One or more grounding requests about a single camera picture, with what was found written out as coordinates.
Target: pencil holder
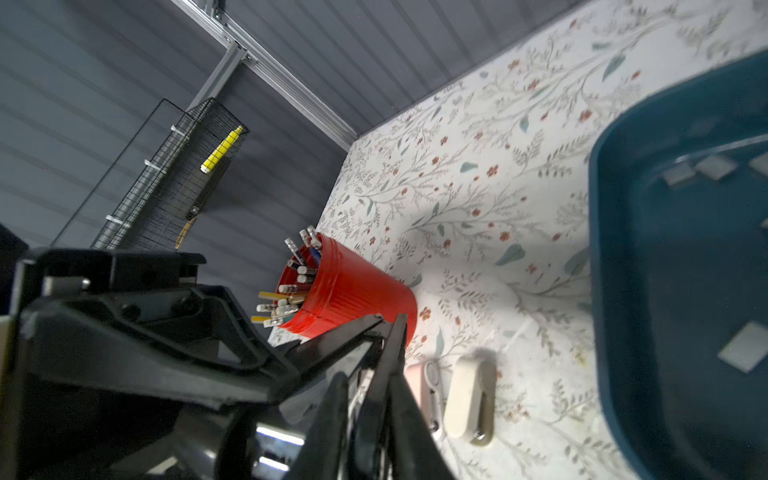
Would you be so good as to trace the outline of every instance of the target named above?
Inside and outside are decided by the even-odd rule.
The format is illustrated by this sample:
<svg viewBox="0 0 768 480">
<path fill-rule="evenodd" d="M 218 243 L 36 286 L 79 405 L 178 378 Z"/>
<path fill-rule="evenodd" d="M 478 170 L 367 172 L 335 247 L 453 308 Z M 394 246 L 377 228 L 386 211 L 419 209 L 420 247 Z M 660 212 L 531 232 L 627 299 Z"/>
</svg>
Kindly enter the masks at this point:
<svg viewBox="0 0 768 480">
<path fill-rule="evenodd" d="M 320 235 L 320 239 L 320 265 L 310 258 L 306 247 L 301 247 L 307 263 L 318 269 L 317 275 L 301 310 L 280 328 L 314 338 L 361 316 L 378 313 L 394 323 L 399 313 L 406 313 L 406 337 L 410 343 L 418 313 L 411 289 L 333 238 Z M 280 284 L 296 283 L 297 276 L 294 269 L 286 267 Z"/>
</svg>

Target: plastic tray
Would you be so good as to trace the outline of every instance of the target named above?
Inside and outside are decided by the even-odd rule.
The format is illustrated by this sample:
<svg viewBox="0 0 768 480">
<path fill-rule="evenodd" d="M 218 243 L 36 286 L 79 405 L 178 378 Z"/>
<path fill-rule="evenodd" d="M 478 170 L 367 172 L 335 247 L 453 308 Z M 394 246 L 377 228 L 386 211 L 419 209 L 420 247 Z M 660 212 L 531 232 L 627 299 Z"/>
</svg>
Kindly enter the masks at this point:
<svg viewBox="0 0 768 480">
<path fill-rule="evenodd" d="M 768 53 L 631 108 L 591 154 L 590 240 L 601 401 L 642 478 L 765 478 L 768 359 L 743 373 L 718 352 L 768 326 Z M 661 173 L 720 152 L 722 180 Z"/>
</svg>

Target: floral tablecloth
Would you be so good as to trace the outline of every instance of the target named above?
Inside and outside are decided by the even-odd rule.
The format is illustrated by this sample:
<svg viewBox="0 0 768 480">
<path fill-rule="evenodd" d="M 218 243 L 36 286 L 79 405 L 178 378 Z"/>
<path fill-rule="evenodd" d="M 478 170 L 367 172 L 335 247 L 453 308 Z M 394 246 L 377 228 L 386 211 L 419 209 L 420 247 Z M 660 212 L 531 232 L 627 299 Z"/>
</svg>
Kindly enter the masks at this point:
<svg viewBox="0 0 768 480">
<path fill-rule="evenodd" d="M 588 155 L 622 111 L 768 45 L 768 0 L 598 0 L 355 142 L 318 230 L 409 284 L 408 362 L 498 365 L 458 478 L 633 478 L 601 414 Z M 271 341 L 291 335 L 275 329 Z"/>
</svg>

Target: corrugated wall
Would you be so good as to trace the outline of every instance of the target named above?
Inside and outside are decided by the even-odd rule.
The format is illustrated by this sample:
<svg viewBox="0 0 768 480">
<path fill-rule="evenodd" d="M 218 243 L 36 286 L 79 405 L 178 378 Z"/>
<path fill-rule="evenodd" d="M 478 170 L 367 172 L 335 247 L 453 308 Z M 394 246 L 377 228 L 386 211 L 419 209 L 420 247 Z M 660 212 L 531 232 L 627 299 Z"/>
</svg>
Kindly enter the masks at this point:
<svg viewBox="0 0 768 480">
<path fill-rule="evenodd" d="M 223 55 L 194 53 L 208 41 L 152 0 L 7 2 L 0 221 L 30 246 L 51 244 L 155 105 L 189 104 Z M 58 244 L 89 247 L 141 162 L 116 166 Z"/>
<path fill-rule="evenodd" d="M 162 98 L 185 108 L 224 53 L 170 2 L 34 0 L 0 16 L 0 223 L 32 247 L 89 247 L 165 137 L 168 109 L 86 196 Z M 183 249 L 200 281 L 229 286 L 248 313 L 274 288 L 283 239 L 317 222 L 346 152 L 253 72 L 220 100 L 251 134 Z"/>
<path fill-rule="evenodd" d="M 245 28 L 358 133 L 580 0 L 227 0 Z"/>
</svg>

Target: white tile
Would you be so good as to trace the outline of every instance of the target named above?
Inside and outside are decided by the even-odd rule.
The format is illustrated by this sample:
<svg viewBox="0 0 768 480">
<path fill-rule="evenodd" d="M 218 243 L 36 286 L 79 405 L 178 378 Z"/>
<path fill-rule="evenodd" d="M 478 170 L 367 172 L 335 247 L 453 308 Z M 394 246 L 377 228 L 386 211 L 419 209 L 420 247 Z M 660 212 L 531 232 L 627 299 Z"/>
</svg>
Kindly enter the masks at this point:
<svg viewBox="0 0 768 480">
<path fill-rule="evenodd" d="M 675 185 L 682 184 L 684 181 L 696 177 L 696 172 L 689 164 L 682 163 L 666 170 L 661 176 L 664 177 L 664 181 L 667 182 L 667 185 L 674 187 Z"/>
<path fill-rule="evenodd" d="M 768 152 L 750 160 L 750 167 L 768 177 Z"/>
<path fill-rule="evenodd" d="M 710 155 L 696 164 L 694 169 L 701 174 L 707 175 L 712 180 L 719 180 L 733 173 L 738 167 L 739 164 L 725 155 Z"/>
<path fill-rule="evenodd" d="M 749 373 L 768 355 L 768 328 L 756 323 L 746 324 L 717 354 L 728 365 Z"/>
</svg>

